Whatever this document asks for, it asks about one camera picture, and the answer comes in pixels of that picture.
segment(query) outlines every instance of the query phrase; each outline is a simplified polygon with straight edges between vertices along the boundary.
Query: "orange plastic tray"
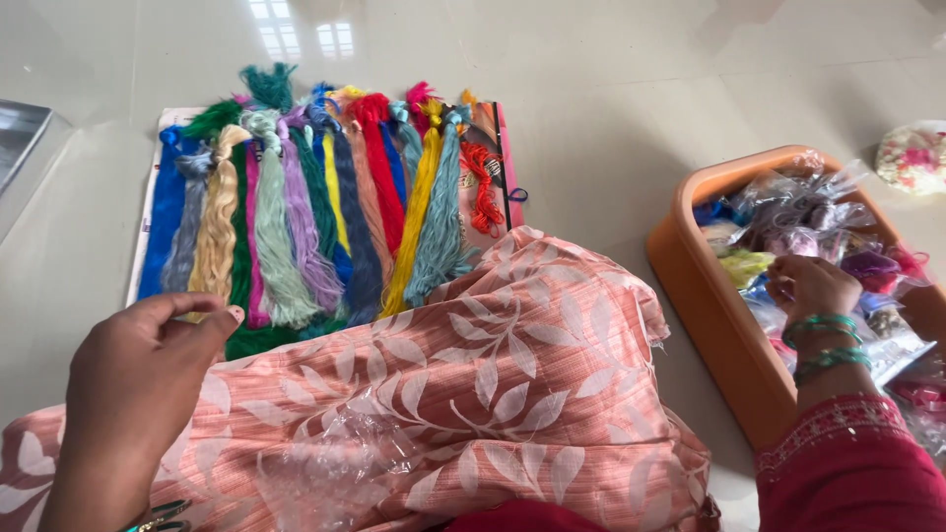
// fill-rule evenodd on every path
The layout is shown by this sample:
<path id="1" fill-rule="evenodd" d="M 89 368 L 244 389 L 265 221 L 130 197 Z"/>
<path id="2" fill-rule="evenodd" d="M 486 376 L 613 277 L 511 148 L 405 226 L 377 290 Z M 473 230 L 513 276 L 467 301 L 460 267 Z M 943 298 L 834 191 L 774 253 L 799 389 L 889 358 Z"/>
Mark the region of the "orange plastic tray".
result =
<path id="1" fill-rule="evenodd" d="M 647 255 L 664 291 L 756 449 L 777 442 L 795 421 L 795 385 L 703 239 L 692 206 L 735 192 L 760 170 L 788 165 L 807 150 L 785 146 L 695 171 L 676 187 L 670 214 L 647 239 Z M 821 156 L 827 171 L 841 169 L 830 155 Z M 866 231 L 884 244 L 901 240 L 862 188 L 844 201 L 861 202 L 873 212 L 877 225 Z M 946 345 L 946 293 L 938 285 L 916 288 L 901 302 L 904 317 L 922 339 Z"/>

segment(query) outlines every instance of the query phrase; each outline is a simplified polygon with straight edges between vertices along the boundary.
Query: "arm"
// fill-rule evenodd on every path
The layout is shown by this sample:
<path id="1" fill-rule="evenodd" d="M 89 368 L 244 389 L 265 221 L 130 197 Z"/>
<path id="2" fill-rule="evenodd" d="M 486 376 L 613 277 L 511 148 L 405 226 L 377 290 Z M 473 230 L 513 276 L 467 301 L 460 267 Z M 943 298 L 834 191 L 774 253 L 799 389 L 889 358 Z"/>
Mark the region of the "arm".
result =
<path id="1" fill-rule="evenodd" d="M 847 314 L 860 285 L 827 261 L 780 257 L 766 288 L 789 322 Z M 834 331 L 805 331 L 798 360 L 856 346 Z M 946 483 L 862 364 L 837 364 L 798 388 L 798 421 L 756 456 L 761 531 L 929 531 L 946 523 Z"/>
<path id="2" fill-rule="evenodd" d="M 199 324 L 172 320 L 211 312 Z M 39 529 L 127 530 L 194 413 L 203 375 L 243 319 L 209 293 L 143 299 L 96 325 L 70 366 L 66 428 Z"/>

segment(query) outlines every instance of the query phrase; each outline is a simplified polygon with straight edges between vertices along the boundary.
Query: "bangle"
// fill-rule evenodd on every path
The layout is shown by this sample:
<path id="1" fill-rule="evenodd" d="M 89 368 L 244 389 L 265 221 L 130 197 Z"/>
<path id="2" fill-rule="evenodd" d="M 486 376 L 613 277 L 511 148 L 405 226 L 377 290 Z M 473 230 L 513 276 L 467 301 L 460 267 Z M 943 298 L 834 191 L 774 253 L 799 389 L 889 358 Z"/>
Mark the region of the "bangle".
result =
<path id="1" fill-rule="evenodd" d="M 190 530 L 190 521 L 168 521 L 170 518 L 181 515 L 193 503 L 191 499 L 178 499 L 164 505 L 158 505 L 151 509 L 151 515 L 158 517 L 144 524 L 138 524 L 127 530 L 120 532 L 147 532 L 150 530 L 178 530 L 178 532 L 187 532 Z"/>
<path id="2" fill-rule="evenodd" d="M 841 314 L 812 314 L 796 321 L 785 328 L 785 331 L 781 334 L 782 342 L 786 346 L 795 349 L 795 335 L 799 330 L 833 330 L 850 335 L 858 346 L 864 343 L 856 333 L 857 324 L 854 323 L 854 320 Z"/>
<path id="3" fill-rule="evenodd" d="M 821 349 L 812 361 L 799 364 L 795 369 L 795 388 L 800 387 L 812 375 L 820 373 L 835 364 L 863 364 L 869 371 L 870 359 L 860 347 L 831 347 Z"/>

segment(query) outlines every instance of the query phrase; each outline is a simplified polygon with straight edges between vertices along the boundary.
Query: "lace trim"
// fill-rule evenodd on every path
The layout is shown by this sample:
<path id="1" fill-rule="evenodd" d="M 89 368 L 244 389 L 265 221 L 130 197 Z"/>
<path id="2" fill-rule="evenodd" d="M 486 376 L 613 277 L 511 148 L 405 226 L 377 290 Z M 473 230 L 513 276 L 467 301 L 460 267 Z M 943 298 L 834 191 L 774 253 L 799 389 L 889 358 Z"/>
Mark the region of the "lace trim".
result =
<path id="1" fill-rule="evenodd" d="M 858 431 L 864 429 L 914 441 L 890 399 L 864 394 L 840 396 L 803 414 L 775 449 L 760 451 L 756 456 L 756 472 L 760 476 L 774 475 L 803 448 L 839 435 L 856 441 Z"/>

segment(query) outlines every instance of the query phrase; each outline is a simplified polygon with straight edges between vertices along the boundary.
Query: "woman's left hand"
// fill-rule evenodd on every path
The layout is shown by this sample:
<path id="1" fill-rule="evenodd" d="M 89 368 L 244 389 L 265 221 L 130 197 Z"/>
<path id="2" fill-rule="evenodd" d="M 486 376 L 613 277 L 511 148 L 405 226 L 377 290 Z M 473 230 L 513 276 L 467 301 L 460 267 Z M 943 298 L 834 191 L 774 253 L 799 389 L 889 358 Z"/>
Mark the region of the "woman's left hand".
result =
<path id="1" fill-rule="evenodd" d="M 198 324 L 174 320 L 208 312 Z M 148 503 L 203 376 L 243 321 L 210 293 L 138 301 L 92 328 L 70 365 L 66 427 L 42 530 L 112 530 Z"/>

